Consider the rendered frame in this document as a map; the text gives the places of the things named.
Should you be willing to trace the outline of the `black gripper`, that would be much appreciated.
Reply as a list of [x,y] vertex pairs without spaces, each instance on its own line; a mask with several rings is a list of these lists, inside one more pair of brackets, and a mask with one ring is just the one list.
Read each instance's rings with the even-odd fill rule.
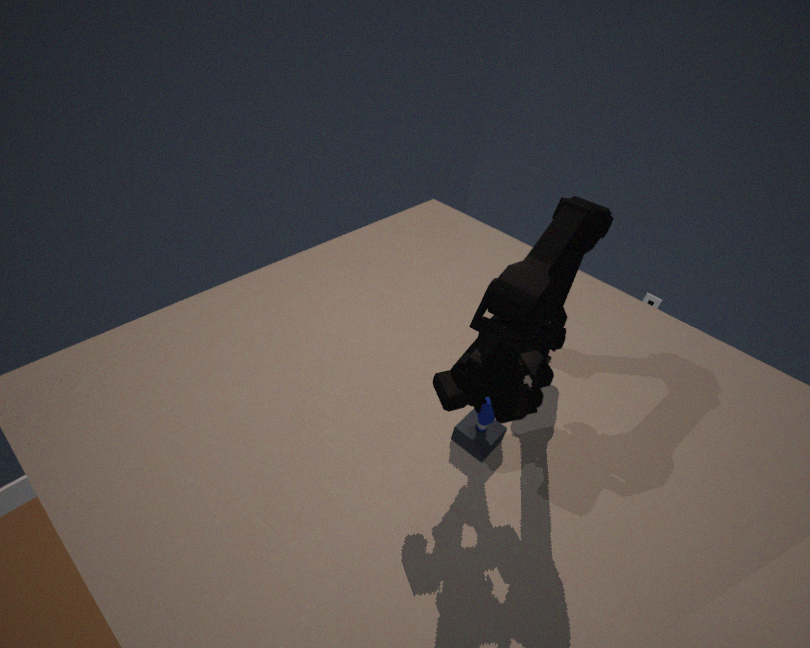
[[[553,371],[539,351],[522,353],[518,360],[509,364],[501,377],[511,375],[514,370],[522,370],[523,380],[529,375],[533,381],[532,386],[538,388],[550,386],[554,377]],[[474,407],[478,414],[482,404],[487,403],[485,397],[475,398],[461,391],[452,380],[451,370],[436,373],[433,377],[433,386],[443,409],[448,412],[469,405]]]

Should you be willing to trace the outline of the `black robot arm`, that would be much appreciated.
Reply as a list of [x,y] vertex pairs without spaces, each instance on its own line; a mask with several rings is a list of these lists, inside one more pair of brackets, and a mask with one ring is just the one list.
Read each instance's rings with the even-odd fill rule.
[[[475,398],[490,397],[497,422],[537,413],[543,394],[522,384],[522,370],[501,377],[522,353],[561,349],[567,320],[564,303],[584,254],[607,234],[609,208],[574,196],[561,197],[554,219],[528,256],[489,284],[470,328],[478,338],[451,368],[456,386]],[[486,310],[494,314],[483,317]]]

